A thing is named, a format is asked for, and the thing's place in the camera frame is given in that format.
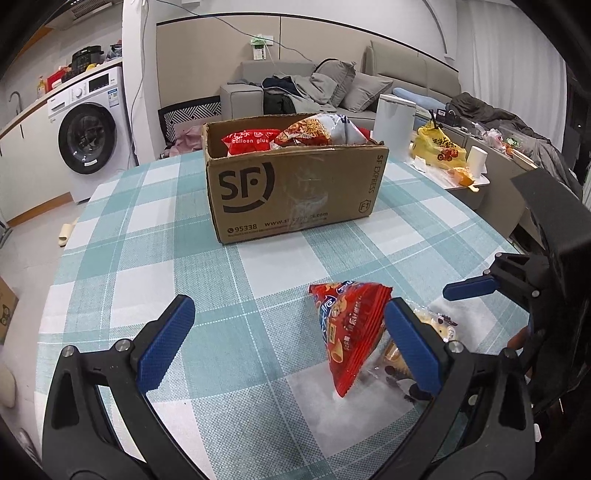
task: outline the blue gripper pad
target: blue gripper pad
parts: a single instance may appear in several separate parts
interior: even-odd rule
[[[422,331],[419,332],[410,316],[414,317],[415,324],[418,324]],[[430,325],[420,323],[413,311],[402,299],[393,299],[389,301],[384,308],[384,323],[386,329],[396,343],[404,361],[408,365],[418,387],[429,392],[431,395],[437,395],[441,390],[440,379],[440,361],[437,355],[427,344],[423,335],[429,335],[429,330],[439,339],[443,346],[443,340]]]
[[[140,392],[146,394],[160,386],[164,374],[194,322],[195,304],[187,296],[178,296],[158,320],[150,322],[155,323],[156,326],[159,326],[158,323],[160,323],[161,327],[151,343],[145,347],[137,362],[136,383]]]
[[[490,295],[499,288],[499,283],[492,275],[468,278],[456,283],[448,283],[443,287],[443,298],[446,300],[473,299]]]

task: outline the blue pillow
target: blue pillow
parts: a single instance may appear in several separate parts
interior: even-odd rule
[[[445,103],[441,103],[439,100],[435,100],[435,98],[432,97],[409,92],[408,90],[400,87],[393,89],[392,94],[396,95],[397,97],[404,98],[405,100],[410,100],[411,102],[416,103],[418,106],[422,106],[425,110],[433,110],[435,112],[438,108],[445,110]]]

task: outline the teal checkered tablecloth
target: teal checkered tablecloth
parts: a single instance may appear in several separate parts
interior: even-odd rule
[[[195,325],[148,393],[210,479],[365,480],[419,417],[397,389],[363,375],[334,392],[308,285],[376,281],[451,315],[473,351],[497,353],[527,322],[502,295],[448,303],[446,283],[514,251],[453,196],[388,163],[370,217],[224,247],[216,240],[201,152],[126,171],[97,189],[63,252],[38,339],[39,431],[63,346],[133,338],[178,293]],[[103,389],[126,451],[140,458]]]

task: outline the control panel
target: control panel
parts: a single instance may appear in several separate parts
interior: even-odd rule
[[[91,101],[90,98],[97,94],[105,94],[107,90],[117,87],[119,83],[118,70],[120,68],[107,69],[80,80],[61,92],[56,93],[47,101],[50,121],[54,115],[66,108],[72,108],[75,103]]]

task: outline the white cabinet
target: white cabinet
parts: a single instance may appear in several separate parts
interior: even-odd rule
[[[27,145],[28,165],[37,177],[35,205],[40,205],[70,191],[68,167],[57,143],[59,125],[51,124],[47,108],[42,107],[22,121]]]
[[[27,179],[27,166],[23,162],[24,139],[19,125],[16,125],[0,139],[2,161],[0,167],[0,208],[6,220],[26,212],[31,202],[28,200],[29,190],[34,190],[32,179]]]
[[[6,220],[67,193],[57,128],[39,108],[0,138],[0,209]]]

